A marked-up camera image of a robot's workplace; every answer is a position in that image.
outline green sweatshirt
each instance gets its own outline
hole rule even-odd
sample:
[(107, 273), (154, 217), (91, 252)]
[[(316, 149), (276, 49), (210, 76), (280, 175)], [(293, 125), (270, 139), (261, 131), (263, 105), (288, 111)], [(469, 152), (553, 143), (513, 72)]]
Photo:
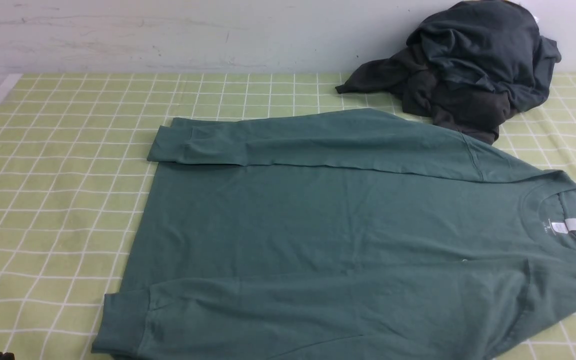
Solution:
[(148, 160), (96, 353), (482, 360), (576, 312), (576, 183), (458, 132), (372, 109), (176, 118)]

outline folded sleeve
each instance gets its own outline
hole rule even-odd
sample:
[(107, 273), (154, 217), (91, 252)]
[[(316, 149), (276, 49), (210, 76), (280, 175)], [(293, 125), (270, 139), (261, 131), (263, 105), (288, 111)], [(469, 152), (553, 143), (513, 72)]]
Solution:
[(175, 119), (173, 127), (158, 130), (148, 160), (340, 167), (482, 182), (460, 133), (371, 109), (234, 123)]
[(179, 278), (107, 295), (93, 351), (146, 360), (480, 360), (574, 311), (576, 266), (526, 259)]

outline neckline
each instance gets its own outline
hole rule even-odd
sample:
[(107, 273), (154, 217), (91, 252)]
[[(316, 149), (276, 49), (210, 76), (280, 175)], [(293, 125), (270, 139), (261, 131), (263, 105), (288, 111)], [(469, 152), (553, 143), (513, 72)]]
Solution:
[[(559, 196), (559, 202), (563, 209), (564, 218), (576, 218), (576, 183), (563, 171), (549, 178), (537, 186), (528, 189), (522, 197), (519, 205), (521, 225), (528, 236), (544, 248), (556, 251), (556, 253), (570, 253), (570, 249), (553, 241), (551, 235), (544, 231), (539, 212), (528, 212), (528, 208), (539, 209), (542, 203), (551, 196)], [(568, 233), (576, 241), (576, 231)]]

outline black object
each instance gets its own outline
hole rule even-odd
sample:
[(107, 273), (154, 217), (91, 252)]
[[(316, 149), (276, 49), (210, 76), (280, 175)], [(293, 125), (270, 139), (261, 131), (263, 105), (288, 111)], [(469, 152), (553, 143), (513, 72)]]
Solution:
[(389, 59), (362, 64), (338, 93), (387, 91), (404, 112), (492, 144), (499, 125), (544, 103), (557, 43), (503, 0), (462, 1), (426, 18)]
[(0, 351), (0, 360), (15, 360), (15, 354), (11, 352), (2, 353)]

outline green checkered tablecloth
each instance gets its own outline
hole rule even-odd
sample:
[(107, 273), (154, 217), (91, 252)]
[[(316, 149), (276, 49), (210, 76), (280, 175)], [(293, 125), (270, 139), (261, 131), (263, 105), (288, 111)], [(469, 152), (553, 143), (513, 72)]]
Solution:
[[(371, 107), (427, 121), (403, 114), (386, 93), (337, 95), (346, 76), (24, 75), (0, 105), (0, 351), (19, 360), (109, 359), (89, 354), (103, 294), (119, 287), (153, 180), (145, 157), (172, 117)], [(494, 145), (576, 180), (576, 73), (556, 75), (550, 99), (506, 122)], [(576, 360), (576, 314), (500, 359)]]

